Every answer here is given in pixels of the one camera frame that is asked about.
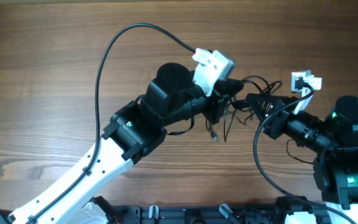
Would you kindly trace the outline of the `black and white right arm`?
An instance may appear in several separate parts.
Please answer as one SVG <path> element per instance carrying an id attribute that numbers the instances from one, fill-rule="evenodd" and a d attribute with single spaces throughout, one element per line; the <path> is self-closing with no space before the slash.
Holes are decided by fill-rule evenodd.
<path id="1" fill-rule="evenodd" d="M 268 183 L 287 197 L 325 209 L 345 222 L 358 223 L 358 97 L 338 98 L 326 119 L 320 120 L 297 107 L 304 106 L 312 96 L 247 95 L 246 101 L 260 120 L 253 143 L 255 163 Z M 298 146 L 316 153 L 313 177 L 322 204 L 291 194 L 267 175 L 257 152 L 261 133 L 272 139 L 286 134 Z"/>

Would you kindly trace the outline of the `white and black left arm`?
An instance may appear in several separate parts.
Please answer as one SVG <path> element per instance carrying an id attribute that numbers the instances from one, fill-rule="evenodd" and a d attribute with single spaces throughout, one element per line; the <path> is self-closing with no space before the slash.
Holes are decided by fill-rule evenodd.
<path id="1" fill-rule="evenodd" d="M 46 191 L 13 210 L 0 209 L 0 223 L 117 223 L 119 215 L 96 193 L 163 143 L 168 125 L 198 114 L 215 124 L 243 83 L 213 78 L 213 69 L 194 71 L 162 65 L 140 95 L 119 111 L 89 151 Z"/>

